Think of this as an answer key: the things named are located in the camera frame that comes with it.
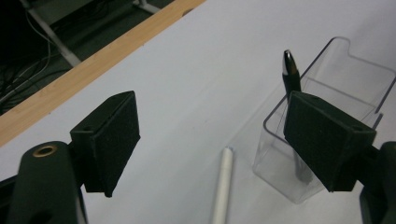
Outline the black pen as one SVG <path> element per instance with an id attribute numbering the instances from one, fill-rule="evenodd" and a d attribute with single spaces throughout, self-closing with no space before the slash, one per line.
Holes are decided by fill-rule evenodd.
<path id="1" fill-rule="evenodd" d="M 301 90 L 300 73 L 289 49 L 283 52 L 282 79 L 286 91 L 286 99 L 289 101 L 293 91 Z M 309 184 L 312 181 L 312 174 L 309 167 L 304 163 L 296 151 L 293 151 L 293 156 L 295 160 L 296 177 L 301 182 Z"/>

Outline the white pen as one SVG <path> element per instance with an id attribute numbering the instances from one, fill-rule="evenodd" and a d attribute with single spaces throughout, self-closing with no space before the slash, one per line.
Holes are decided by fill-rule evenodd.
<path id="1" fill-rule="evenodd" d="M 222 151 L 219 178 L 214 201 L 211 224 L 225 224 L 229 193 L 233 174 L 233 150 L 226 147 Z"/>

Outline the white metal table frame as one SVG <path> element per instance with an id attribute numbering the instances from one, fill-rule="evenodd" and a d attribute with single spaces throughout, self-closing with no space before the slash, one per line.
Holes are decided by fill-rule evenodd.
<path id="1" fill-rule="evenodd" d="M 137 24 L 134 12 L 153 15 L 151 0 L 18 0 L 32 29 L 73 67 Z"/>

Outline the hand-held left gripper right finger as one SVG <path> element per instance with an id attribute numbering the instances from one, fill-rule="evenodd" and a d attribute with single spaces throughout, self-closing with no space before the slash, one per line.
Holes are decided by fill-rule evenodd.
<path id="1" fill-rule="evenodd" d="M 284 135 L 328 191 L 351 191 L 358 157 L 372 145 L 376 131 L 315 95 L 294 91 Z"/>

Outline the clear plastic organizer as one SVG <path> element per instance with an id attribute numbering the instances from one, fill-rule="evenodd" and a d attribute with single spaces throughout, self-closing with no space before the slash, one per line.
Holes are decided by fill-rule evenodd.
<path id="1" fill-rule="evenodd" d="M 302 91 L 376 128 L 383 117 L 381 107 L 396 84 L 396 71 L 351 54 L 349 47 L 349 39 L 332 38 L 302 73 Z M 255 115 L 261 136 L 252 171 L 291 202 L 302 203 L 324 186 L 284 137 L 287 110 L 285 88 L 279 86 Z"/>

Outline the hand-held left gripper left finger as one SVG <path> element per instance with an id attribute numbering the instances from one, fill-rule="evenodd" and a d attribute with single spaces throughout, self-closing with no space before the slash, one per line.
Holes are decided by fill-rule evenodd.
<path id="1" fill-rule="evenodd" d="M 79 182 L 110 197 L 140 139 L 135 93 L 107 98 L 70 135 Z"/>

